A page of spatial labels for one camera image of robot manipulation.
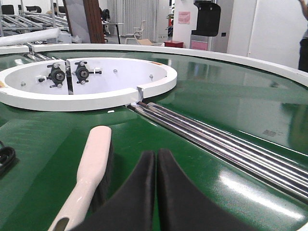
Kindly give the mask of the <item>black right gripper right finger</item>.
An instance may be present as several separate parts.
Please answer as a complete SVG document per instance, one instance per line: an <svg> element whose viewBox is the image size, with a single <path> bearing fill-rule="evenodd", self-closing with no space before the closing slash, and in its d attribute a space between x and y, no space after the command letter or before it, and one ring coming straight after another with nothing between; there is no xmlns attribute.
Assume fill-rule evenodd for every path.
<svg viewBox="0 0 308 231"><path fill-rule="evenodd" d="M169 149L157 160L157 199L163 231L252 231L253 227L208 199L187 177Z"/></svg>

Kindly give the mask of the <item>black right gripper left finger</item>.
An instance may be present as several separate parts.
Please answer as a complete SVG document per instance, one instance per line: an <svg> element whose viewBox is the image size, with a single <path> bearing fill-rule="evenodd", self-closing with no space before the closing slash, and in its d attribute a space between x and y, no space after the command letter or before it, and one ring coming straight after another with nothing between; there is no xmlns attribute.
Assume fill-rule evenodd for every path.
<svg viewBox="0 0 308 231"><path fill-rule="evenodd" d="M155 199L155 153L144 151L115 194L74 231L150 231Z"/></svg>

